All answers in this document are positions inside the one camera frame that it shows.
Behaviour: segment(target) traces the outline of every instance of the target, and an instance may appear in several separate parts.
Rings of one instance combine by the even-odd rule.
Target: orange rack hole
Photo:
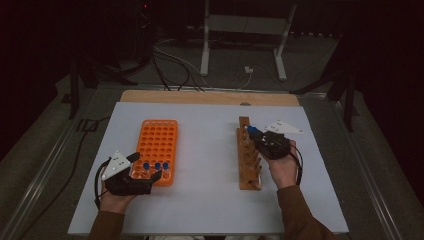
[[[149,179],[152,174],[162,170],[162,177],[154,186],[170,186],[174,180],[177,138],[177,121],[144,120],[137,144],[140,159],[134,162],[131,177]]]

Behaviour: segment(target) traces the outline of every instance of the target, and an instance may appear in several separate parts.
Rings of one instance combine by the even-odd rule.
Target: wooden test tube rack
[[[240,190],[261,190],[259,165],[261,159],[255,151],[255,144],[249,139],[246,127],[250,125],[249,117],[239,117],[240,127],[237,128],[237,150],[239,166]]]

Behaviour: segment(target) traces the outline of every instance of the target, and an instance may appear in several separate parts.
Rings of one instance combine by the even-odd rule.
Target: human hand
[[[128,205],[136,195],[116,196],[106,190],[104,181],[102,181],[102,193],[100,201],[100,211],[125,214]]]
[[[296,154],[296,142],[290,140],[291,153],[294,156]],[[277,160],[269,160],[265,156],[262,156],[269,166],[269,171],[271,172],[272,180],[277,185],[278,189],[296,185],[297,177],[297,163],[296,160],[290,154]]]

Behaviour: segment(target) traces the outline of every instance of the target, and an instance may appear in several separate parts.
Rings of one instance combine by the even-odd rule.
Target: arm
[[[117,240],[124,225],[125,212],[135,196],[114,196],[106,192],[100,202],[100,211],[91,227],[90,240]]]
[[[296,156],[296,142],[290,141],[290,143],[291,152]],[[265,160],[278,188],[278,203],[285,229],[284,239],[337,239],[328,228],[312,216],[299,186],[296,185],[297,165],[293,157],[288,155],[278,160]]]

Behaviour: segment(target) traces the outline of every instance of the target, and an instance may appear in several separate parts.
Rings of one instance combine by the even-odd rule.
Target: brown sleeve
[[[283,217],[285,240],[337,239],[312,216],[299,186],[279,189],[277,196]]]
[[[121,235],[125,215],[99,211],[91,227],[90,240],[117,240]]]

